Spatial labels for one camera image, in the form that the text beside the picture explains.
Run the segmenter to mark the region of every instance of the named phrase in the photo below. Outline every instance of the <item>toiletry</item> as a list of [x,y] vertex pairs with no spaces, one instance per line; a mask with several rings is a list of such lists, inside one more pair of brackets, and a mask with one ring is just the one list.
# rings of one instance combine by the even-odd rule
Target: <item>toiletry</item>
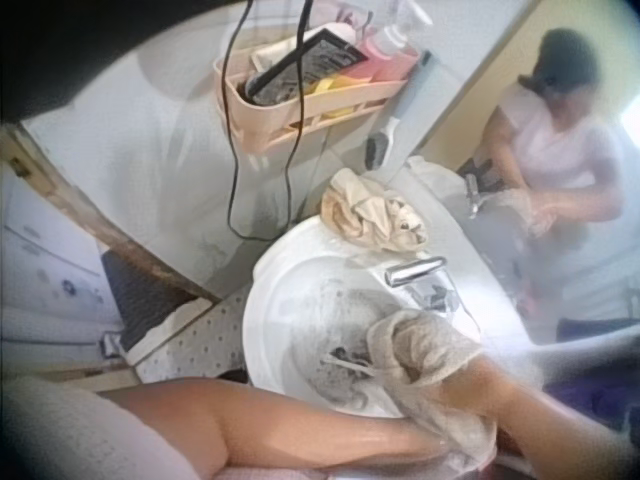
[[[384,27],[382,30],[365,38],[358,45],[358,50],[369,59],[341,72],[331,85],[331,89],[352,87],[371,82],[375,73],[389,62],[398,50],[404,48],[406,43],[407,37],[395,25]],[[353,112],[353,109],[354,107],[341,108],[327,112],[325,116],[337,118],[348,115]]]
[[[305,32],[303,37],[304,41],[306,42],[322,29],[329,30],[347,43],[352,45],[356,43],[356,31],[353,27],[346,23],[337,22],[327,23],[326,25]],[[264,72],[282,60],[286,54],[295,50],[295,48],[296,37],[294,35],[291,38],[274,43],[273,45],[258,48],[251,54],[251,60],[258,72]]]
[[[255,105],[277,105],[298,94],[298,75],[293,50],[269,70],[258,73],[244,85],[244,98]],[[302,45],[303,88],[346,67],[367,60],[367,56],[327,29],[322,29]]]
[[[383,27],[358,44],[358,49],[367,55],[369,60],[340,72],[331,86],[332,89],[374,81],[399,81],[408,75],[419,54],[407,46],[407,32],[415,24],[433,25],[433,22],[415,0],[403,0],[401,5],[402,15],[398,13],[396,23]],[[336,118],[353,110],[354,107],[341,108],[328,112],[325,116]]]
[[380,131],[369,135],[367,138],[364,157],[364,164],[367,170],[378,170],[389,161],[395,143],[396,127],[409,107],[414,103],[416,92],[420,90],[427,75],[431,72],[431,68],[428,67],[430,58],[431,53],[425,52],[420,63],[415,66],[411,74],[411,85],[405,86],[400,93],[398,103],[387,124]]
[[419,58],[420,52],[411,45],[407,45],[396,53],[389,62],[386,62],[386,64],[373,75],[371,81],[393,82],[404,80],[409,76],[411,69]]

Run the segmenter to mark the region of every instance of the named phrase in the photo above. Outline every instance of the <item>dark hair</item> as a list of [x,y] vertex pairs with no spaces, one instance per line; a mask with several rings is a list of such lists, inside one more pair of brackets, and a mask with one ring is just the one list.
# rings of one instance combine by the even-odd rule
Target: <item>dark hair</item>
[[530,76],[518,82],[543,98],[600,83],[598,58],[591,43],[575,30],[557,28],[545,33],[538,61]]

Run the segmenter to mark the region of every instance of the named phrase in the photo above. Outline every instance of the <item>black cord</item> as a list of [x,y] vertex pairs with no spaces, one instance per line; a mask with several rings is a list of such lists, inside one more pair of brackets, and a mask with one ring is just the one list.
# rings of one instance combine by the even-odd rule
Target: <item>black cord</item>
[[287,163],[284,168],[284,179],[285,185],[287,189],[287,222],[284,227],[284,231],[279,233],[271,238],[257,237],[251,235],[243,235],[238,232],[233,225],[231,224],[231,216],[233,212],[233,203],[235,201],[236,191],[238,187],[238,173],[240,170],[240,162],[238,160],[238,155],[236,153],[235,145],[233,144],[233,137],[231,134],[231,118],[229,116],[229,101],[227,98],[227,67],[229,65],[229,59],[231,57],[231,51],[233,49],[233,45],[236,41],[238,33],[242,28],[242,25],[247,19],[249,12],[251,11],[251,7],[253,6],[254,0],[247,0],[247,6],[245,7],[242,16],[240,17],[240,21],[236,26],[233,34],[231,35],[231,39],[229,40],[229,46],[227,47],[227,51],[224,56],[224,61],[222,63],[222,104],[224,108],[225,115],[225,123],[227,127],[227,139],[229,140],[229,146],[231,148],[231,153],[233,155],[234,160],[234,170],[233,170],[233,181],[231,183],[231,195],[229,196],[229,205],[227,208],[227,226],[229,229],[236,235],[238,238],[242,240],[255,240],[260,242],[272,242],[277,240],[284,232],[289,228],[289,224],[291,223],[292,210],[293,210],[293,200],[292,200],[292,192],[291,192],[291,179],[289,177],[289,167],[291,166],[291,162],[293,161],[293,157],[298,150],[298,145],[300,144],[300,139],[302,137],[302,129],[304,127],[304,87],[302,84],[302,44],[304,42],[304,31],[309,22],[309,16],[311,14],[311,7],[313,6],[313,0],[305,0],[304,6],[302,7],[302,13],[300,14],[300,20],[298,22],[298,29],[296,32],[296,73],[298,76],[298,96],[300,98],[300,121],[298,123],[298,134],[296,136],[295,143],[293,144],[293,148],[291,149],[291,153],[289,154],[289,158],[287,159]]

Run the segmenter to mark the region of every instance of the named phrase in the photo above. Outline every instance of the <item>white sink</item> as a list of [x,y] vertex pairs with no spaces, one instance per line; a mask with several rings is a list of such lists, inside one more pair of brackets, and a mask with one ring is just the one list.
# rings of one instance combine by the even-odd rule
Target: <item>white sink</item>
[[[336,387],[348,385],[347,377],[353,373],[321,362],[321,357],[339,347],[365,353],[365,332],[371,324],[400,308],[419,308],[410,290],[390,289],[383,280],[388,267],[415,258],[351,245],[319,217],[288,232],[254,269],[243,332],[253,383],[316,405],[388,414],[373,404],[354,411],[362,397]],[[443,272],[430,275],[426,282],[448,284]],[[461,310],[448,320],[462,331],[477,332]]]
[[[534,345],[500,283],[455,219],[412,171],[411,162],[390,187],[427,219],[429,253],[448,261],[447,273],[473,317],[459,309],[450,319],[452,324],[468,335],[479,331],[487,354],[522,381],[539,384],[598,365],[631,349],[640,336],[640,328],[635,328],[587,340]],[[349,343],[349,338],[363,338],[372,322],[401,307],[418,307],[406,288],[392,290],[383,280],[388,267],[415,258],[351,245],[318,217],[280,238],[255,266],[244,314],[244,350],[254,385],[336,408],[336,402],[319,395],[311,385],[314,382],[307,379],[327,373],[320,358],[333,348],[363,348],[361,340]],[[444,272],[436,272],[429,281],[450,285]],[[339,380],[346,372],[331,375],[324,379]],[[344,400],[340,392],[337,395]],[[343,410],[355,413],[351,406]],[[385,408],[369,407],[358,413],[389,415]]]

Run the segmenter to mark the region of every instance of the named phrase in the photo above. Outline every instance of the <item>pink bottle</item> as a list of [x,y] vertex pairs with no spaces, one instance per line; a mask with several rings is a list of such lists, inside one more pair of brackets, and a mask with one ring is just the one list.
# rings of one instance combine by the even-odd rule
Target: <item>pink bottle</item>
[[409,76],[414,67],[420,52],[410,45],[407,45],[388,62],[386,62],[374,75],[373,82],[392,82],[404,80]]
[[358,45],[358,49],[369,59],[340,72],[338,78],[348,77],[350,79],[367,79],[369,81],[378,71],[390,66],[395,55],[406,44],[407,36],[396,25],[384,27],[373,35],[369,35]]

